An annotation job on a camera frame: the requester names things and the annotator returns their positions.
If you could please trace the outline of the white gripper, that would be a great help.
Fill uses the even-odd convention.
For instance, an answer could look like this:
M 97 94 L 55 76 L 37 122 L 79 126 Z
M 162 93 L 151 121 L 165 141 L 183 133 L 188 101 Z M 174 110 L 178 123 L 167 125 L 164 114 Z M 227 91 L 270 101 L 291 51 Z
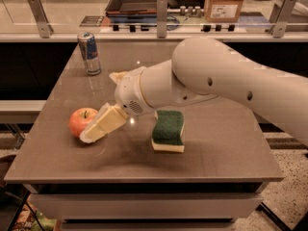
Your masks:
M 130 116 L 151 113 L 153 109 L 146 103 L 141 92 L 141 74 L 145 67 L 130 71 L 112 72 L 110 79 L 116 84 L 115 101 L 118 104 L 104 104 L 94 119 L 81 132 L 82 142 L 93 143 L 124 125 Z

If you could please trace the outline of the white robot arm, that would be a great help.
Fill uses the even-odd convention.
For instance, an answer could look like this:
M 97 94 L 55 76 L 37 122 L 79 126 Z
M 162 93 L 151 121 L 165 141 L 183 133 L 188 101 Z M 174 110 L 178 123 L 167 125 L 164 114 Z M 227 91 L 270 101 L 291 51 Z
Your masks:
M 213 38 L 187 38 L 170 60 L 112 73 L 115 101 L 81 132 L 95 142 L 127 121 L 166 106 L 188 106 L 218 96 L 236 101 L 296 140 L 308 144 L 308 78 L 251 61 Z

